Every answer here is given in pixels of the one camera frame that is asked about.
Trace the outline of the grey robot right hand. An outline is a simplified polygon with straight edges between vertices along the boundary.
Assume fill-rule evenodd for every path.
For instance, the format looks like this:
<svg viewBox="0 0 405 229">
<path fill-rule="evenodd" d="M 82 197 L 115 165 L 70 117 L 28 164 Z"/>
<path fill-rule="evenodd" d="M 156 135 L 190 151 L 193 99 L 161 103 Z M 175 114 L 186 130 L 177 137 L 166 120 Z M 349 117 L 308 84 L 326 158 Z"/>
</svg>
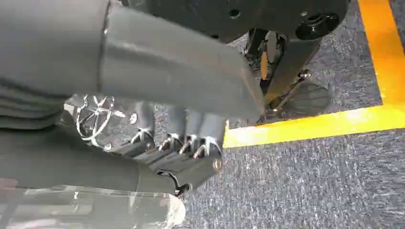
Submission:
<svg viewBox="0 0 405 229">
<path fill-rule="evenodd" d="M 203 117 L 208 153 L 171 167 L 194 186 L 215 173 L 225 120 L 256 117 L 261 92 L 232 48 L 111 0 L 3 0 L 0 3 L 0 196 L 30 189 L 88 187 L 174 193 L 174 174 L 88 146 L 63 124 L 75 94 L 190 108 Z"/>
</svg>

